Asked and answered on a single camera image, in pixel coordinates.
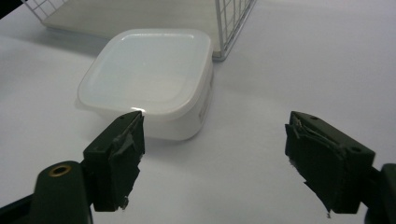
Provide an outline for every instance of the tabletop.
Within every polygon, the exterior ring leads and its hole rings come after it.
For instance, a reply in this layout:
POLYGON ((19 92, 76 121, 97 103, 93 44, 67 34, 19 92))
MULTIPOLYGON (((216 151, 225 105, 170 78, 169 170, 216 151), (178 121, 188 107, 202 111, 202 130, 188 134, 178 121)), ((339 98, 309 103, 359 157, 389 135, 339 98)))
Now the tabletop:
MULTIPOLYGON (((202 130, 146 138, 125 211, 94 223, 363 223, 332 214, 285 156, 290 111, 318 116, 396 162, 396 2, 258 0, 231 53, 214 64, 202 130)), ((48 29, 21 6, 0 20, 0 206, 38 173, 82 161, 109 120, 81 108, 78 84, 108 42, 48 29)))

